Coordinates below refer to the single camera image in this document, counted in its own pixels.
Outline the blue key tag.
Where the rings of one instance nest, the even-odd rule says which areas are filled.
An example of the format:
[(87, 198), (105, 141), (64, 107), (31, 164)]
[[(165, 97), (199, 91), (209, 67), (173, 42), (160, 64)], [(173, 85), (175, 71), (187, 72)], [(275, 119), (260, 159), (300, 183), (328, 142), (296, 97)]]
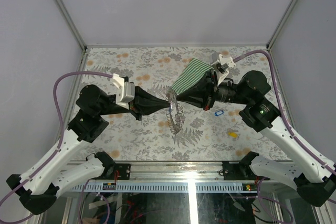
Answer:
[(214, 113), (215, 116), (220, 116), (220, 115), (223, 115), (224, 114), (224, 111), (223, 110), (219, 110), (219, 111), (216, 111)]

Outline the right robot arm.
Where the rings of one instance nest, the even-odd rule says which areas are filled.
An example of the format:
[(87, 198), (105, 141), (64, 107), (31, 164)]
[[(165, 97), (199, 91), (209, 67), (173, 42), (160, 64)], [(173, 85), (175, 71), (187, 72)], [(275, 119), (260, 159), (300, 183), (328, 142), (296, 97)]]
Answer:
[(294, 189), (307, 203), (320, 207), (335, 192), (335, 163), (307, 141), (298, 143), (295, 140), (298, 133), (285, 125), (279, 109), (265, 98), (270, 89), (260, 71), (249, 71), (234, 84), (228, 79), (218, 83), (216, 73), (210, 70), (195, 85), (179, 94), (177, 100), (205, 111), (216, 101), (245, 105), (239, 113), (242, 121), (273, 141), (293, 164), (282, 164), (249, 152), (239, 162), (240, 175), (245, 179), (255, 175), (270, 178)]

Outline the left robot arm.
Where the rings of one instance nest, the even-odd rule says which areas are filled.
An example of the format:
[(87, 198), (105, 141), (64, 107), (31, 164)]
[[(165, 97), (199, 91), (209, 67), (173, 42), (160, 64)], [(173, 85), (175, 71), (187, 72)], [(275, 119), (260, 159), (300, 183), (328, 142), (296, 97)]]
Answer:
[(104, 151), (97, 152), (83, 164), (68, 170), (62, 168), (82, 149), (94, 142), (109, 123), (104, 115), (131, 113), (137, 120), (170, 103), (138, 86), (131, 86), (132, 97), (125, 108), (117, 105), (117, 95), (108, 95), (96, 85), (87, 85), (76, 101), (79, 111), (68, 123), (60, 141), (24, 174), (12, 174), (6, 182), (16, 190), (23, 207), (33, 215), (48, 210), (66, 191), (90, 179), (110, 179), (116, 176), (116, 163)]

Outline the green striped cloth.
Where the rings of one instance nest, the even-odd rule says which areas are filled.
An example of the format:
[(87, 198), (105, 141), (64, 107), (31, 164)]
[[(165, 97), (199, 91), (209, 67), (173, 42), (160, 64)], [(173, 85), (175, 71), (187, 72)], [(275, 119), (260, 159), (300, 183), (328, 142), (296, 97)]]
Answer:
[(171, 89), (177, 94), (182, 94), (193, 85), (197, 84), (207, 71), (213, 70), (210, 65), (193, 58), (181, 72)]

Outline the yellow key tag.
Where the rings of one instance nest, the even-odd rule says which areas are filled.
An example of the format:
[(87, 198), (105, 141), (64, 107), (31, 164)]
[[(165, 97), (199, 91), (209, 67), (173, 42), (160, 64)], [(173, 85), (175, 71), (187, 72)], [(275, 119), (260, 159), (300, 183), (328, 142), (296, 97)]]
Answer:
[(238, 138), (239, 137), (239, 134), (236, 131), (233, 131), (231, 129), (227, 130), (227, 135), (232, 137), (232, 138)]

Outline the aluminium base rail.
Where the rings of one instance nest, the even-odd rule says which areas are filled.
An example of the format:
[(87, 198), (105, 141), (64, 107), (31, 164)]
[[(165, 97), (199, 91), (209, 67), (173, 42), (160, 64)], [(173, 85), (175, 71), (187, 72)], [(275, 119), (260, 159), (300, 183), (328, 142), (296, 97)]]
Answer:
[(60, 197), (70, 192), (92, 193), (254, 193), (261, 179), (238, 162), (117, 163), (117, 178), (88, 179), (87, 163), (73, 162), (53, 182)]

